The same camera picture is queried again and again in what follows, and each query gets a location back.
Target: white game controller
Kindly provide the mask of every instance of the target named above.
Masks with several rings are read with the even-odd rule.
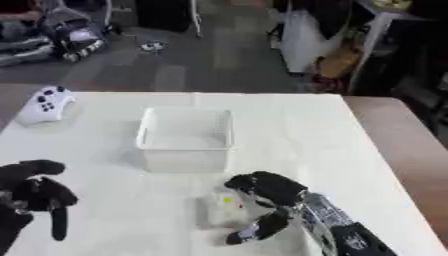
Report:
[[[69,90],[62,86],[46,86],[31,97],[17,115],[16,121],[25,126],[60,121],[70,102],[75,102],[75,98]]]

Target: robotic arm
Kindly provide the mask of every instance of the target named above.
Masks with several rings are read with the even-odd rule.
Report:
[[[324,256],[396,256],[378,237],[324,196],[311,193],[286,177],[254,172],[237,175],[224,185],[253,196],[263,207],[273,208],[246,229],[228,235],[229,245],[267,239],[285,229],[289,220],[300,218]]]

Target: controller button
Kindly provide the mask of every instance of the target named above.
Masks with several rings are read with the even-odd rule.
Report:
[[[45,99],[44,96],[39,96],[39,97],[37,97],[37,102],[39,102],[39,103],[43,103],[43,102],[45,102],[45,101],[47,101],[47,100]]]

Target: white plastic bin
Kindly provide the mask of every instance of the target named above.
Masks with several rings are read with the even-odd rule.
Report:
[[[153,172],[222,172],[232,134],[229,110],[149,108],[136,144]]]

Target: white tablecloth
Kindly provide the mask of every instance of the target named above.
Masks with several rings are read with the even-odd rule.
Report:
[[[202,216],[198,198],[225,177],[256,170],[281,173],[326,195],[398,255],[447,255],[338,96],[76,93],[76,97],[78,103],[64,121],[28,129],[12,122],[0,136],[0,164],[39,158],[63,162],[67,170],[55,179],[80,198],[70,208],[65,241],[52,239],[48,214],[36,214],[9,255],[321,255],[300,227],[264,242],[231,247],[219,242],[230,230],[208,230],[198,224]],[[150,106],[231,109],[235,148],[227,171],[146,171],[134,138]]]

